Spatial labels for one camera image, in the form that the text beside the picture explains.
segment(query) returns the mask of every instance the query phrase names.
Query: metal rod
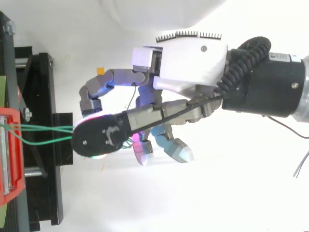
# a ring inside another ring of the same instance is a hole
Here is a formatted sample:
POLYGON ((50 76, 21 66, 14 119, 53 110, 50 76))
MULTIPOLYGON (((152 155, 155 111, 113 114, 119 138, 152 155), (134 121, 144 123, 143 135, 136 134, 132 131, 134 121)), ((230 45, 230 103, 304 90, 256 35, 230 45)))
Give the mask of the metal rod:
POLYGON ((15 67, 17 69, 24 69, 27 64, 28 58, 15 59, 15 67))
POLYGON ((28 167, 25 168, 25 177, 32 177, 32 176, 41 176, 42 173, 39 167, 28 167))
MULTIPOLYGON (((0 123, 5 124, 5 117, 0 116, 0 123)), ((3 192, 4 195, 8 195, 10 193, 10 180, 9 180, 9 165, 8 165, 8 138, 7 138, 6 130, 4 127, 0 128, 0 138, 1 138, 1 167, 2 167, 2 181, 3 181, 3 192)))

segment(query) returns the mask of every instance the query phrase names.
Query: black cable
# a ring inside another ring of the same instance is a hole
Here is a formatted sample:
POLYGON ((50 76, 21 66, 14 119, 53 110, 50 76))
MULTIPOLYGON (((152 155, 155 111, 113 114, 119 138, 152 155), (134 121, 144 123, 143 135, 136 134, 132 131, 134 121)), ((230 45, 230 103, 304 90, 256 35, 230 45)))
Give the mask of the black cable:
MULTIPOLYGON (((297 133, 295 130, 293 130, 292 128, 290 128, 290 127, 288 127, 287 125, 283 124, 282 122, 279 122, 278 120, 276 120, 276 119, 274 119, 274 118, 272 118, 272 117, 270 117, 270 116, 267 116, 267 117, 268 117, 270 120, 272 120, 272 121, 274 121, 274 122, 276 122, 276 123, 278 123, 278 124, 284 126, 285 128, 289 129, 290 131, 292 131, 292 132, 293 132, 294 134, 296 134, 297 136, 299 136, 299 137, 301 137, 301 138, 303 138, 303 139, 309 139, 309 137, 305 137, 305 136, 303 136, 303 135, 297 133)), ((295 172, 294 172, 294 174, 293 174, 293 177, 298 178, 298 175, 299 175, 299 173, 300 173, 300 169, 301 169, 301 167, 303 166, 303 164, 304 164, 304 162, 306 161, 306 159, 307 159, 308 156, 309 156, 309 151, 307 152, 307 154, 304 156, 304 158, 302 159, 302 161, 300 162, 300 164, 299 164, 298 167, 296 168, 296 170, 295 170, 295 172)))
POLYGON ((309 151, 307 152, 307 154, 305 155, 305 157, 302 159, 302 161, 300 162, 299 166, 296 168, 293 177, 298 178, 298 175, 300 173, 300 169, 303 166, 304 162, 306 161, 307 157, 309 156, 309 151))
POLYGON ((276 123, 278 123, 278 124, 284 126, 285 128, 289 129, 291 132, 293 132, 293 133, 296 134, 297 136, 299 136, 299 137, 301 137, 301 138, 303 138, 303 139, 309 139, 309 137, 306 137, 306 136, 303 136, 303 135, 297 133, 295 130, 293 130, 292 128, 290 128, 290 127, 288 127, 287 125, 283 124, 282 122, 279 122, 278 120, 276 120, 276 119, 274 119, 274 118, 272 118, 272 117, 270 117, 270 116, 267 116, 267 117, 268 117, 270 120, 272 120, 272 121, 274 121, 274 122, 276 122, 276 123))
POLYGON ((271 42, 265 37, 254 37, 244 42, 238 49, 248 50, 239 60, 230 64, 228 71, 217 82, 216 93, 227 94, 237 87, 255 66, 267 57, 271 42))
POLYGON ((188 101, 188 107, 185 108, 184 110, 181 110, 181 111, 179 111, 179 112, 177 112, 177 113, 175 113, 173 115, 170 115, 168 117, 165 117, 165 118, 163 118, 163 119, 161 119, 159 121, 150 123, 150 124, 148 124, 146 126, 138 128, 136 130, 133 130, 132 131, 132 135, 136 134, 136 133, 138 133, 140 131, 147 130, 147 129, 151 128, 151 127, 155 127, 155 126, 161 125, 162 123, 166 123, 166 122, 168 122, 168 121, 170 121, 170 120, 172 120, 174 118, 177 118, 177 117, 179 117, 179 116, 181 116, 181 115, 183 115, 185 113, 188 113, 189 111, 194 110, 194 109, 196 109, 198 107, 201 107, 201 106, 203 106, 203 105, 205 105, 207 103, 210 103, 210 102, 213 102, 213 101, 217 101, 217 100, 226 99, 226 98, 227 98, 227 96, 220 95, 220 96, 209 98, 209 99, 203 98, 202 100, 201 99, 190 100, 190 101, 188 101))

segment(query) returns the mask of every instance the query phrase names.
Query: coiled black cable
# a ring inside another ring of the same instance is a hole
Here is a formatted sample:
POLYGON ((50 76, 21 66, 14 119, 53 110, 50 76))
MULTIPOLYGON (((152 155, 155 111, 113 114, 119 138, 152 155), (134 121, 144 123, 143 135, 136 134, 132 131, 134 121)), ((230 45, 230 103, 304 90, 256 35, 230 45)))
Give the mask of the coiled black cable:
POLYGON ((269 53, 271 42, 265 37, 254 37, 244 42, 238 49, 248 50, 239 60, 230 64, 228 71, 217 82, 215 92, 225 95, 236 88, 244 76, 257 66, 269 53))

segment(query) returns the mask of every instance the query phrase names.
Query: red clamp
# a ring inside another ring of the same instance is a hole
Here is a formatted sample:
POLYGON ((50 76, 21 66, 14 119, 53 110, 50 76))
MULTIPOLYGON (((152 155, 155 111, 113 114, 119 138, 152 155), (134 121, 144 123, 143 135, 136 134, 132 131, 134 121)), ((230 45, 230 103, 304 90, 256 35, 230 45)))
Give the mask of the red clamp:
MULTIPOLYGON (((15 109, 0 108, 0 124, 20 124, 15 109)), ((14 133, 21 137, 20 130, 14 133)), ((8 203, 25 188, 22 141, 0 127, 0 205, 8 203)))

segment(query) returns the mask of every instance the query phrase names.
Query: orange tab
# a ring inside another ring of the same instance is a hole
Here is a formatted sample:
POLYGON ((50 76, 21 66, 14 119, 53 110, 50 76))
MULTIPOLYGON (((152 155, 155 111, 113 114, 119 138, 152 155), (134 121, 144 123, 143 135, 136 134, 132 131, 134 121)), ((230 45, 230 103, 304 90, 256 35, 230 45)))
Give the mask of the orange tab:
POLYGON ((104 74, 105 74, 104 68, 97 68, 97 75, 104 75, 104 74))

